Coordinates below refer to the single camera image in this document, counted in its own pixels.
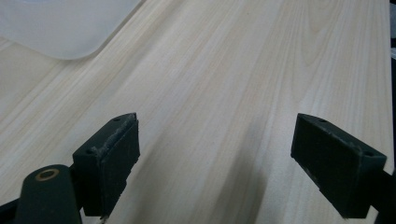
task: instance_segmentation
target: wooden table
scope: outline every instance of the wooden table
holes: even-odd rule
[[[0,78],[0,203],[129,112],[142,155],[107,223],[373,223],[343,220],[290,157],[299,112],[392,170],[387,0],[147,0],[84,59],[0,39]]]

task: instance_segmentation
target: light wood surface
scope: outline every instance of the light wood surface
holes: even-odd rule
[[[147,0],[85,59],[0,38],[0,78],[0,203],[129,112],[141,157],[107,223],[373,223],[343,220],[290,157],[299,112],[392,170],[387,0]]]

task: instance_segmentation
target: wood grain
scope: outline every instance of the wood grain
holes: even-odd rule
[[[343,220],[290,157],[299,112],[392,170],[386,0],[147,0],[84,59],[0,38],[0,78],[0,203],[128,112],[142,156],[107,223],[373,223]]]

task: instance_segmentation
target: hole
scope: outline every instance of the hole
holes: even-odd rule
[[[52,179],[53,177],[59,174],[58,169],[48,169],[45,171],[40,172],[38,175],[35,176],[36,181],[46,181]]]
[[[369,152],[369,151],[365,151],[363,154],[364,154],[364,156],[368,156],[368,157],[374,156],[373,152]]]

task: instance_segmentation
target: white plastic object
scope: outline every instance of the white plastic object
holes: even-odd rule
[[[58,59],[87,56],[140,0],[0,0],[0,36]]]

